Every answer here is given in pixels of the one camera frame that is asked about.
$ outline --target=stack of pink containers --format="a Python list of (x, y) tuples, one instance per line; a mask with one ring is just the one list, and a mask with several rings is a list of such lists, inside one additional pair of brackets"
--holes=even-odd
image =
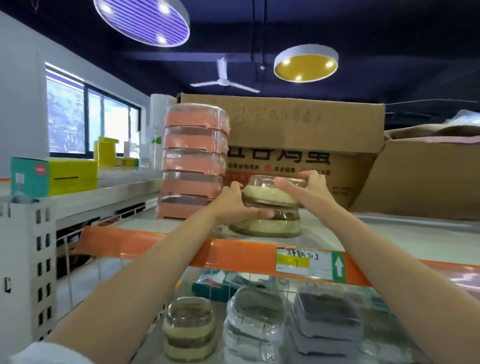
[(218, 197), (227, 167), (228, 115), (202, 104), (170, 106), (158, 218), (187, 218)]

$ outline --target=person's left hand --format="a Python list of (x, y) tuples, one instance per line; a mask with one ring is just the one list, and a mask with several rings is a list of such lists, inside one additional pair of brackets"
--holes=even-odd
[(274, 212), (266, 208), (246, 207), (241, 200), (241, 184), (234, 181), (205, 210), (212, 214), (217, 225), (230, 225), (249, 219), (272, 218)]

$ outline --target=window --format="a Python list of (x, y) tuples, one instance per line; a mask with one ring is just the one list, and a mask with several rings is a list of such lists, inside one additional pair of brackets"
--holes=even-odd
[(50, 155), (93, 158), (99, 136), (140, 143), (141, 109), (74, 75), (46, 64)]

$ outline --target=white wall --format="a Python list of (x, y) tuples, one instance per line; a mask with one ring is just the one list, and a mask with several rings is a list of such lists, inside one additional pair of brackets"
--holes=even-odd
[(0, 178), (10, 177), (12, 156), (48, 156), (44, 62), (142, 107), (148, 125), (149, 96), (0, 12)]

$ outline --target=white sleeve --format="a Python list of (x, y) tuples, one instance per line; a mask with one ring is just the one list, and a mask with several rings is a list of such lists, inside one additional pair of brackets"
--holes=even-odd
[(11, 357), (10, 364), (93, 364), (83, 355), (50, 342), (34, 342)]

